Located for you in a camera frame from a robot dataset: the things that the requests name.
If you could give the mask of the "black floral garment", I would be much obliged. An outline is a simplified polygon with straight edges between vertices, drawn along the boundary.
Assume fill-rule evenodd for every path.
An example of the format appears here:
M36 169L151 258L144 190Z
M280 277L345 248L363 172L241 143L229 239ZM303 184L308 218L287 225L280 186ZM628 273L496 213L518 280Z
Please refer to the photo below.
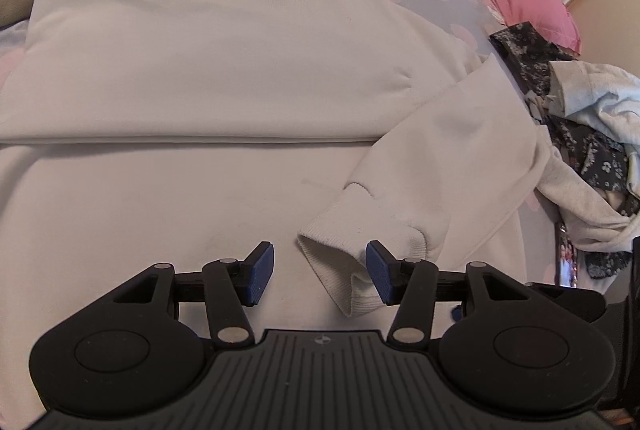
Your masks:
M588 276L616 275L639 234L638 76L577 60L528 22L489 40L549 132L552 155L539 191L559 208Z

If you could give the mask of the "light grey garment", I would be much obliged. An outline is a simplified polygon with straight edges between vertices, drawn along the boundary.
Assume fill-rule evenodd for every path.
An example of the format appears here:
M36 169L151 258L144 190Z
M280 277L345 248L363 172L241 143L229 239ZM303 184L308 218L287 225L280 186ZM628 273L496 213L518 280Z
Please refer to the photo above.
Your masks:
M560 160L615 211L639 210L639 78L612 64L536 64L525 94Z

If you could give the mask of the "white sweatshirt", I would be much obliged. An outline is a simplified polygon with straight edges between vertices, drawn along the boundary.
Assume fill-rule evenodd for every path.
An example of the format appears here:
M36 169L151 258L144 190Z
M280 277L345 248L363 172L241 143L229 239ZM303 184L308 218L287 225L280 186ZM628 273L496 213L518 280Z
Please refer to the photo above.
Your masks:
M348 317L378 309L377 238L456 268L533 190L579 246L628 249L617 213L562 160L494 56L390 0L35 0L1 89L1 408L38 413L27 355L50 315L36 276L214 249L205 144L366 143L298 243Z

